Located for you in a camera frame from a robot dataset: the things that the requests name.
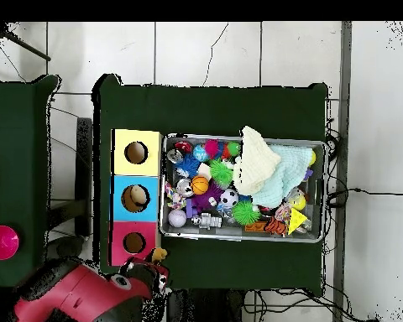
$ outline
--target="white ball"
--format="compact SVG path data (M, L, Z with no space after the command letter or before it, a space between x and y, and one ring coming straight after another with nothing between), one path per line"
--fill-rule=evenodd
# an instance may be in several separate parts
M238 192L233 189L225 189L219 200L225 207L233 207L238 203Z
M172 210L169 213L169 223L173 227L183 227L186 223L186 213L182 210Z

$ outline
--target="pink cup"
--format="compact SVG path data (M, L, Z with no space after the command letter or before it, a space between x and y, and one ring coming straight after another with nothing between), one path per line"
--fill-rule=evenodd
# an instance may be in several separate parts
M17 232L8 226L0 226L0 260L12 257L19 246Z

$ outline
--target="green table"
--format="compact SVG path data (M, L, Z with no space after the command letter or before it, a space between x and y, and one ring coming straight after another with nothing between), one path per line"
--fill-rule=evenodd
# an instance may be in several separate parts
M100 266L107 264L109 164L112 128L237 136L249 125L266 138L325 141L327 86L249 89L122 86L103 75L93 89L95 226ZM321 294L322 242L316 244L188 240L163 237L172 288L308 288Z
M12 287L43 258L47 230L46 109L58 77L0 82L0 225L20 237L17 253L0 261L0 287Z

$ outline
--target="pink box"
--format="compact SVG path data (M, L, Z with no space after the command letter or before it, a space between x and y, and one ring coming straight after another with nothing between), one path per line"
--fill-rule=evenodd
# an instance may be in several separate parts
M144 259L156 244L157 223L156 222L123 222L114 221L109 223L109 229L112 228L112 261L109 265L117 267L122 266L130 257ZM139 236L132 235L126 239L128 234L137 233ZM128 245L136 247L135 251L141 247L139 252L129 252Z

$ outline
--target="metal tray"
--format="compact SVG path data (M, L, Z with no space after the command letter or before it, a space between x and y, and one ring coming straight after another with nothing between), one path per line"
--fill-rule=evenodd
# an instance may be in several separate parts
M328 146L320 141L305 141L293 139L265 139L268 144L282 144L288 146L310 147L317 155L317 160L311 166L313 175L309 178L306 191L309 194L309 201L305 209L301 212L312 222L312 229L307 233L293 232L289 236L282 237L270 235L266 232L246 232L244 226L238 223L230 224L222 220L222 227L212 227L210 230L200 229L194 226L191 220L186 220L186 224L181 228L173 227L169 224L167 216L171 208L167 206L165 195L165 181L169 181L173 186L180 179L173 169L173 164L166 157L166 153L174 147L176 142L185 140L193 146L205 143L208 139L218 139L220 141L242 141L241 137L207 136L193 134L170 133L163 138L162 159L161 159L161 195L160 195L160 231L165 236L184 237L191 239L213 238L228 241L271 241L271 242L303 242L314 243L322 239L324 235L324 222L326 220L326 198L327 198L327 168L328 168ZM210 212L213 216L219 216L216 210Z

